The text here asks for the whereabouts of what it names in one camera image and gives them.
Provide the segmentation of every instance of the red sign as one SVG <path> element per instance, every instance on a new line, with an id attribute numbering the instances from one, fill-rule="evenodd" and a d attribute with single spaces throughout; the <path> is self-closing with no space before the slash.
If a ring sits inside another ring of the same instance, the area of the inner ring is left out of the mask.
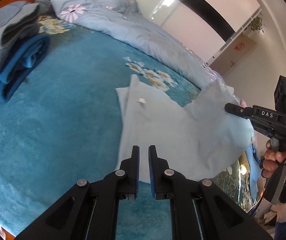
<path id="1" fill-rule="evenodd" d="M 245 47 L 245 44 L 244 44 L 243 42 L 239 42 L 239 43 L 234 47 L 234 49 L 240 51 L 240 50 L 242 50 L 244 47 Z"/>

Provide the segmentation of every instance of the light blue cloth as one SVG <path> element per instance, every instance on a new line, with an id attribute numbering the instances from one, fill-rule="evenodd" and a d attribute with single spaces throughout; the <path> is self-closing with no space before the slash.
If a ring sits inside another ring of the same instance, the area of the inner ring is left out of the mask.
<path id="1" fill-rule="evenodd" d="M 134 0 L 51 0 L 51 3 L 55 14 L 62 20 L 102 31 L 130 44 L 172 68 L 200 89 L 218 78 L 181 42 L 142 17 Z"/>
<path id="2" fill-rule="evenodd" d="M 160 89 L 150 87 L 132 75 L 129 88 L 116 89 L 123 131 L 118 165 L 131 157 L 131 147 L 140 147 L 139 180 L 150 182 L 148 147 L 186 178 L 199 181 L 214 178 L 234 163 L 251 143 L 250 120 L 228 114 L 226 103 L 237 99 L 219 80 L 209 84 L 184 107 Z"/>
<path id="3" fill-rule="evenodd" d="M 256 149 L 253 144 L 251 144 L 245 150 L 247 160 L 250 164 L 250 192 L 253 201 L 256 201 L 257 194 L 258 194 L 258 179 L 261 178 L 261 169 L 259 168 L 258 163 L 256 162 L 253 154 L 256 154 Z"/>

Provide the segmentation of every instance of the light blue comforter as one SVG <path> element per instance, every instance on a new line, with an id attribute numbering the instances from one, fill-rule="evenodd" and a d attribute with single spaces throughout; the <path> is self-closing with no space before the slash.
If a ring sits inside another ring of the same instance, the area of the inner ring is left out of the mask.
<path id="1" fill-rule="evenodd" d="M 152 56 L 200 89 L 216 74 L 181 42 L 139 13 L 135 0 L 51 0 L 62 20 L 102 31 Z"/>

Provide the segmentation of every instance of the metal rivet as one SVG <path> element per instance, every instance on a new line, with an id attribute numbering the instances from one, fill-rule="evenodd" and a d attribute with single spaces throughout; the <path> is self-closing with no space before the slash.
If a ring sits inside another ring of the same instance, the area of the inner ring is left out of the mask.
<path id="1" fill-rule="evenodd" d="M 87 181 L 86 179 L 79 179 L 76 184 L 80 187 L 83 187 L 87 184 Z"/>
<path id="2" fill-rule="evenodd" d="M 172 176 L 174 174 L 174 170 L 167 169 L 167 170 L 164 171 L 164 174 L 167 175 L 167 176 Z"/>
<path id="3" fill-rule="evenodd" d="M 210 181 L 209 179 L 203 179 L 202 184 L 206 187 L 209 187 L 212 185 L 212 181 Z"/>
<path id="4" fill-rule="evenodd" d="M 117 171 L 115 172 L 115 175 L 116 175 L 116 176 L 119 176 L 119 177 L 124 176 L 124 174 L 125 174 L 125 171 L 123 171 L 123 170 L 117 170 Z"/>

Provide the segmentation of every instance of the pillow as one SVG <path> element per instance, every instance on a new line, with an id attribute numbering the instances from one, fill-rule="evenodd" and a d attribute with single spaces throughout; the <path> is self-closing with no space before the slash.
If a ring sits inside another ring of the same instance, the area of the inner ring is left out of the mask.
<path id="1" fill-rule="evenodd" d="M 135 0 L 93 0 L 99 6 L 121 13 L 123 15 L 137 13 L 138 6 Z"/>

